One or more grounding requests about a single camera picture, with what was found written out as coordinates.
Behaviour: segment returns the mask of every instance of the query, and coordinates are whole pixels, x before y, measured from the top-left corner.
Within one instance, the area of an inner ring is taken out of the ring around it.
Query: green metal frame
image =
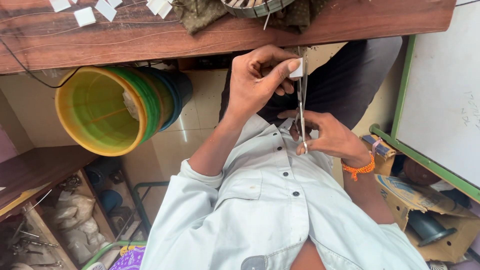
[[[147,231],[147,234],[150,234],[150,230],[152,229],[152,224],[148,220],[147,213],[145,212],[144,205],[142,203],[142,200],[140,199],[140,193],[138,193],[138,189],[141,187],[152,187],[152,186],[166,186],[170,183],[170,181],[164,181],[164,182],[145,182],[145,183],[138,183],[134,188],[133,188],[133,194],[132,198],[135,203],[135,205],[138,207],[138,214],[140,215],[140,218],[142,219],[142,223],[144,224],[145,230]]]
[[[82,267],[82,270],[87,270],[90,266],[92,266],[92,264],[96,263],[98,261],[98,259],[100,259],[107,251],[111,250],[112,248],[114,247],[117,247],[117,246],[126,246],[126,245],[147,245],[147,241],[126,241],[126,240],[122,240],[122,241],[117,241],[117,242],[114,242],[114,243],[110,243],[108,245],[106,245],[105,247],[103,247],[102,249],[100,249],[98,251],[97,254],[95,254],[95,256],[93,256],[88,262],[87,264],[85,264],[85,266]]]
[[[402,81],[400,83],[400,90],[398,93],[398,100],[396,103],[396,110],[395,110],[394,123],[392,126],[392,132],[390,135],[386,134],[385,132],[380,130],[380,126],[378,124],[371,125],[370,132],[373,134],[376,134],[377,136],[382,138],[384,141],[389,143],[391,146],[402,151],[405,155],[415,160],[416,162],[420,163],[422,166],[432,171],[436,175],[440,176],[442,179],[445,179],[445,181],[449,182],[450,184],[455,186],[457,189],[467,194],[470,198],[476,200],[477,202],[480,202],[480,190],[477,187],[473,186],[472,184],[458,177],[457,175],[453,174],[446,168],[438,165],[428,157],[418,153],[417,151],[411,149],[410,147],[404,145],[403,143],[397,140],[398,126],[400,125],[400,117],[402,115],[403,104],[405,101],[405,94],[407,91],[408,77],[410,75],[410,68],[412,65],[415,41],[416,41],[416,35],[410,36],[408,41],[407,55],[405,57],[405,65],[403,67]]]

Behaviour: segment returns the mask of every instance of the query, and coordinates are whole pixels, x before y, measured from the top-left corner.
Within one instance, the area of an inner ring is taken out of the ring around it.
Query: olive green cloth
[[[270,15],[268,26],[301,34],[315,20],[328,0],[295,0],[286,6],[282,14]],[[172,3],[177,18],[190,35],[211,25],[227,14],[221,0],[175,0]],[[266,16],[258,18],[263,24]]]
[[[283,14],[270,14],[267,26],[301,34],[308,29],[327,2],[328,0],[295,0],[285,7]],[[258,19],[265,24],[266,16]]]
[[[228,13],[221,0],[175,0],[172,6],[190,35],[203,30]]]

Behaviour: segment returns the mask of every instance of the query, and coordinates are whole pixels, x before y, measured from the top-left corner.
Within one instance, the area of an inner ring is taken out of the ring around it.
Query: fingernail
[[[288,63],[288,71],[294,72],[300,66],[300,60],[295,59],[292,62]]]

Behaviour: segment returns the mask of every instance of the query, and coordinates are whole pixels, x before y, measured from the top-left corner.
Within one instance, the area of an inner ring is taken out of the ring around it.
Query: shirt sleeve
[[[400,227],[396,223],[379,224],[379,226],[383,233],[397,247],[398,256],[405,258],[405,262],[410,265],[410,269],[429,269],[418,250],[410,243],[405,233],[400,230]]]
[[[170,179],[167,192],[150,231],[141,270],[156,269],[157,263],[174,246],[178,237],[191,227],[200,227],[213,212],[223,172],[204,176],[195,172],[188,160],[180,173]]]

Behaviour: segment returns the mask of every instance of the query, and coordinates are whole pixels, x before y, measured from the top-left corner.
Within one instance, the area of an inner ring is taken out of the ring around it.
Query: white square piece
[[[290,73],[290,78],[295,78],[295,77],[302,77],[303,76],[303,58],[299,58],[300,60],[300,66],[298,69],[294,70],[292,73]]]
[[[110,4],[110,6],[112,6],[112,8],[116,8],[118,7],[118,5],[122,4],[122,0],[107,0],[108,3]]]
[[[68,0],[49,0],[49,1],[50,1],[50,4],[52,4],[53,11],[55,12],[65,10],[72,6],[70,5],[70,2],[68,2]]]
[[[117,14],[117,11],[105,0],[98,0],[95,5],[95,9],[102,13],[102,15],[105,16],[105,18],[107,18],[109,21],[113,21],[113,18],[115,18],[115,15]]]
[[[85,25],[91,25],[96,22],[95,16],[93,15],[93,10],[91,7],[77,10],[73,13],[75,19],[77,19],[78,25],[80,27]]]
[[[168,3],[167,0],[150,0],[147,7],[153,12],[153,15],[157,15],[165,3]]]
[[[158,12],[158,15],[162,17],[162,19],[165,19],[165,17],[168,15],[168,13],[172,10],[172,5],[170,5],[169,2],[165,1],[163,4],[162,8]]]

